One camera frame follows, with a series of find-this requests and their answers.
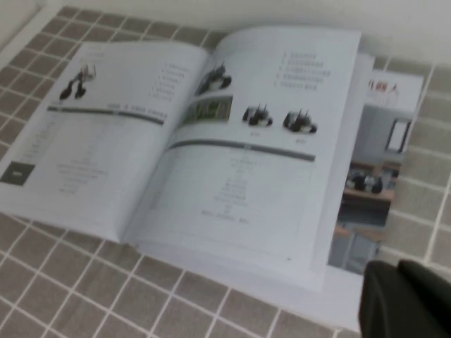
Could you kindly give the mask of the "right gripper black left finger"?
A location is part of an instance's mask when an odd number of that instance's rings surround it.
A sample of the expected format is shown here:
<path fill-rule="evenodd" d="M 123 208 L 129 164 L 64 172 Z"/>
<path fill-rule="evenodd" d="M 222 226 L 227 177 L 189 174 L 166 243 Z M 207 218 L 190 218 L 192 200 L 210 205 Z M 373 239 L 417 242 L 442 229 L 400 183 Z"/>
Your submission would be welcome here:
<path fill-rule="evenodd" d="M 366 266 L 359 305 L 362 337 L 430 337 L 434 319 L 420 293 L 383 261 Z"/>

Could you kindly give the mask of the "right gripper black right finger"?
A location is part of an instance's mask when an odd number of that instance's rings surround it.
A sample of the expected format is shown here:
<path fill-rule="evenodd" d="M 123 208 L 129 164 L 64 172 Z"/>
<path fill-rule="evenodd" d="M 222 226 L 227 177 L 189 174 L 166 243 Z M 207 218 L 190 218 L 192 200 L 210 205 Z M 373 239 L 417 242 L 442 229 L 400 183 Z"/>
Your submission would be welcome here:
<path fill-rule="evenodd" d="M 437 325 L 450 337 L 450 283 L 415 261 L 401 260 L 397 270 L 413 287 Z"/>

